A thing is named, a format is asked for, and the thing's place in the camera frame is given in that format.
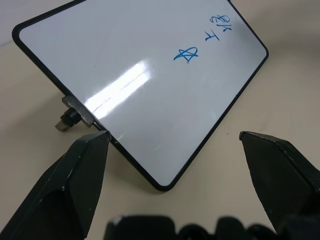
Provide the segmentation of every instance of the small whiteboard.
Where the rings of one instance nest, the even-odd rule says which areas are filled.
[[[12,35],[162,191],[268,58],[227,0],[76,0]]]

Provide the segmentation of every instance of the whiteboard stand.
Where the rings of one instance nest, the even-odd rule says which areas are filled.
[[[78,101],[74,96],[68,95],[62,98],[68,110],[60,117],[60,121],[55,125],[59,132],[64,132],[72,128],[80,120],[90,128],[95,122],[95,117]]]
[[[110,131],[160,191],[269,56],[228,0],[74,0],[17,25],[12,38],[66,96],[64,116]]]

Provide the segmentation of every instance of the black whiteboard frame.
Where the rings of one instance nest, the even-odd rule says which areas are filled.
[[[68,8],[71,8],[77,4],[80,4],[82,2],[84,2],[86,0],[74,0],[71,1],[65,5],[62,5],[60,7],[57,7],[53,10],[50,10],[46,13],[43,13],[39,16],[36,16],[30,20],[27,20],[23,23],[18,24],[12,31],[12,38],[13,41],[15,42],[15,44],[33,61],[33,63],[53,82],[53,84],[66,96],[67,95],[71,95],[74,96],[72,94],[72,92],[66,88],[66,86],[64,86],[62,84],[62,82],[40,61],[39,58],[36,57],[36,55],[21,41],[19,34],[20,31],[30,25],[33,25],[37,22],[40,22],[46,18],[49,18],[57,13],[60,13]],[[267,47],[264,45],[264,43],[260,40],[260,38],[256,35],[256,33],[253,31],[253,29],[249,26],[249,24],[246,22],[246,20],[242,17],[242,15],[238,12],[238,10],[235,8],[235,6],[228,0],[227,1],[235,10],[235,12],[239,15],[239,17],[243,20],[243,22],[246,24],[246,26],[251,30],[251,32],[253,33],[253,35],[257,38],[257,40],[260,42],[260,44],[264,47],[265,52],[266,52],[266,56],[264,57],[264,59],[262,60],[262,62],[259,64],[259,66],[257,67],[257,69],[252,73],[252,75],[250,76],[250,78],[247,80],[247,82],[244,84],[244,86],[241,88],[241,90],[239,91],[239,93],[235,96],[235,98],[232,100],[232,102],[229,104],[229,106],[227,107],[227,109],[223,112],[223,114],[220,116],[220,118],[218,119],[218,121],[214,124],[214,126],[211,128],[211,130],[208,132],[208,134],[205,136],[205,138],[202,140],[202,142],[200,143],[200,145],[196,148],[196,150],[193,152],[193,154],[190,156],[190,158],[186,161],[186,163],[184,164],[184,166],[182,167],[182,169],[179,171],[179,173],[174,177],[174,179],[172,180],[172,182],[167,185],[167,186],[162,186],[160,185],[136,160],[133,156],[131,156],[131,154],[113,137],[111,136],[111,143],[115,146],[115,148],[124,155],[124,157],[159,191],[169,191],[171,190],[176,183],[178,182],[178,180],[180,179],[180,177],[183,175],[183,173],[185,172],[185,170],[188,168],[188,166],[191,164],[191,162],[195,159],[195,157],[197,156],[197,154],[200,152],[200,150],[202,149],[202,147],[205,145],[205,143],[208,141],[208,139],[210,138],[210,136],[212,135],[212,133],[216,130],[216,128],[218,127],[218,125],[220,124],[220,122],[224,119],[224,117],[227,115],[227,113],[229,112],[229,110],[231,109],[231,107],[234,105],[234,103],[236,102],[236,100],[239,98],[239,96],[241,95],[241,93],[245,90],[245,88],[247,87],[247,85],[250,83],[250,81],[252,80],[252,78],[256,75],[256,73],[258,72],[258,70],[261,68],[261,66],[265,63],[265,61],[267,60],[267,58],[269,57],[269,51],[267,49]],[[98,120],[95,120],[94,122],[95,127],[100,130],[100,131],[104,131],[107,130]]]

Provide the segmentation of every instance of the blue star drawing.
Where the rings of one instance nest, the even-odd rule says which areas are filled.
[[[173,60],[183,57],[186,60],[186,63],[188,64],[193,57],[198,57],[197,52],[198,52],[198,49],[195,46],[190,47],[187,50],[179,49],[180,54],[175,56]]]

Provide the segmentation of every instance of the robotic claw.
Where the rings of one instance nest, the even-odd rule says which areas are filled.
[[[0,240],[83,240],[100,197],[110,133],[83,136],[38,180]],[[255,191],[276,233],[220,218],[215,233],[192,224],[175,232],[165,216],[110,221],[104,240],[320,240],[320,172],[288,141],[240,133]]]

